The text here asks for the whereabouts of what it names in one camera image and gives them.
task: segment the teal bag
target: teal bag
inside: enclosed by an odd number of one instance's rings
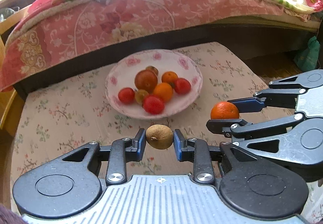
[[[316,69],[316,64],[319,59],[321,45],[316,39],[316,36],[309,39],[307,49],[300,51],[294,57],[294,62],[302,72],[308,72]]]

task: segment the white crosshair mark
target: white crosshair mark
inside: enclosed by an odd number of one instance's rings
[[[155,181],[157,181],[158,183],[164,183],[167,181],[167,179],[160,177],[160,178],[156,179]]]

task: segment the beige cloth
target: beige cloth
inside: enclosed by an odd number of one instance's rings
[[[227,141],[206,128],[213,105],[219,101],[250,97],[266,88],[240,59],[216,42],[177,49],[199,66],[203,75],[201,95],[184,111],[161,120],[147,121],[126,117],[111,108],[104,94],[105,79],[113,67],[77,75],[48,88],[30,93],[22,112],[14,143],[11,188],[23,173],[90,141],[101,145],[122,137],[134,137],[139,128],[154,123],[180,129],[185,137],[206,140],[209,145]],[[265,108],[262,112],[241,114],[250,122],[260,122],[290,115],[287,109]],[[107,163],[99,176],[105,177]],[[128,163],[132,174],[181,174],[192,171],[190,162],[176,160],[174,147],[156,150],[146,145],[143,160]],[[12,210],[17,212],[12,202]]]

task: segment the plate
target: plate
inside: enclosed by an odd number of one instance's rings
[[[118,99],[118,92],[124,87],[135,87],[136,74],[154,66],[158,69],[158,83],[164,72],[173,71],[178,77],[185,78],[191,83],[191,91],[186,95],[174,92],[172,99],[165,104],[164,111],[159,115],[147,113],[136,102],[125,105]],[[137,119],[160,119],[177,114],[191,105],[199,96],[203,84],[203,77],[195,62],[175,51],[148,50],[137,52],[119,61],[110,71],[105,81],[105,95],[110,105],[118,112]]]

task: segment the dark red tomato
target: dark red tomato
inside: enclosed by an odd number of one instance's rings
[[[161,98],[149,95],[143,101],[143,108],[147,113],[158,115],[164,111],[165,105]]]
[[[184,78],[178,78],[175,81],[175,92],[179,95],[186,95],[191,90],[191,84],[188,80]]]
[[[119,91],[118,98],[120,102],[122,102],[125,105],[128,105],[132,103],[135,99],[135,91],[130,87],[123,88]]]

